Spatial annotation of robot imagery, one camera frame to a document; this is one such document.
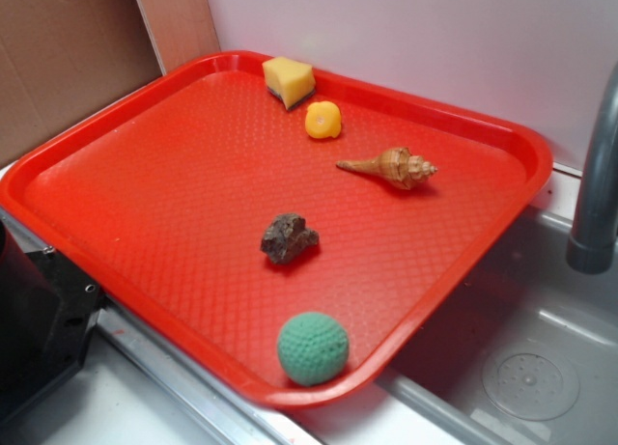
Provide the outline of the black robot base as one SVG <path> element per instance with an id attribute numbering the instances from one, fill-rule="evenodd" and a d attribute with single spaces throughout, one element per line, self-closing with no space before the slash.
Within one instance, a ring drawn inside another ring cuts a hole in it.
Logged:
<path id="1" fill-rule="evenodd" d="M 61 252 L 25 252 L 1 226 L 2 426 L 81 370 L 101 300 Z"/>

